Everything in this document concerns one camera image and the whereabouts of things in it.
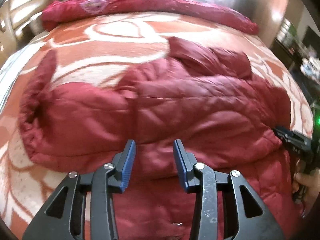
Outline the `person's right hand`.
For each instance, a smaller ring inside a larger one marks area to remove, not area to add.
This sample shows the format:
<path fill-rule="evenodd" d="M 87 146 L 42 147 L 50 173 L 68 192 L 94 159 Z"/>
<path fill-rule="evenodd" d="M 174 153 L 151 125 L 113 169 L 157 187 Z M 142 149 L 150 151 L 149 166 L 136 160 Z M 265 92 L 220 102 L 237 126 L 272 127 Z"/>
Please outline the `person's right hand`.
<path fill-rule="evenodd" d="M 310 174 L 306 174 L 302 171 L 303 165 L 301 160 L 296 163 L 296 170 L 292 182 L 292 192 L 297 192 L 300 186 L 305 187 L 302 203 L 304 205 L 304 216 L 306 216 L 313 208 L 319 195 L 319 168 L 316 168 Z"/>

